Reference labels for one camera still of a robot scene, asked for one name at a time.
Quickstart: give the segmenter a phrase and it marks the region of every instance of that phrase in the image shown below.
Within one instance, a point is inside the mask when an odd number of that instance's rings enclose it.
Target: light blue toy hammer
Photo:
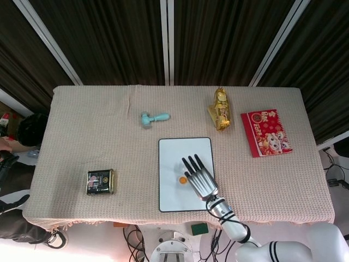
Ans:
[[[151,122],[156,122],[156,121],[166,121],[170,119],[170,114],[168,113],[162,113],[162,114],[158,114],[156,116],[153,117],[149,117],[149,113],[148,112],[143,112],[141,114],[142,117],[142,126],[145,129],[151,128]]]

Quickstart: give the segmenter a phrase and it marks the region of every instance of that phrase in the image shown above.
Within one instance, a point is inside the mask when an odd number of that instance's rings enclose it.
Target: gold snack bag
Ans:
[[[223,88],[214,93],[214,104],[207,108],[217,130],[223,130],[230,125],[228,96]]]

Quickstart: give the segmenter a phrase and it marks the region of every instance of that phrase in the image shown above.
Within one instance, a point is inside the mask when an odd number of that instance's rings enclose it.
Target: white board with black border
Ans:
[[[196,195],[189,182],[179,183],[187,171],[182,157],[197,154],[214,177],[210,138],[159,140],[159,210],[161,212],[206,210],[206,203]]]

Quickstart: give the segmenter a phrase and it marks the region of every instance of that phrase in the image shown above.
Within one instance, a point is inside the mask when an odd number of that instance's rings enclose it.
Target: table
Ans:
[[[217,132],[207,113],[214,86],[59,86],[51,104],[24,217],[47,230],[73,222],[178,224],[205,211],[161,213],[158,140],[210,137],[219,194],[241,221],[333,222],[324,171],[300,90],[225,87],[232,124]],[[243,112],[276,108],[293,152],[252,158]],[[169,112],[145,130],[140,113]],[[88,170],[113,168],[114,195],[86,195]]]

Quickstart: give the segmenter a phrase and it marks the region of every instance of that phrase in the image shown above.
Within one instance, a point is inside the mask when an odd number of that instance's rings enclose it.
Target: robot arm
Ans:
[[[340,234],[339,229],[329,223],[322,223],[322,229],[311,229],[309,243],[311,250],[299,242],[270,242],[261,246],[251,236],[250,229],[236,217],[233,209],[224,198],[218,196],[218,186],[211,174],[195,154],[194,159],[189,156],[188,161],[182,158],[188,178],[197,196],[206,201],[209,214],[218,219],[223,230],[232,241],[241,243],[236,251],[237,262],[348,262],[349,248]]]

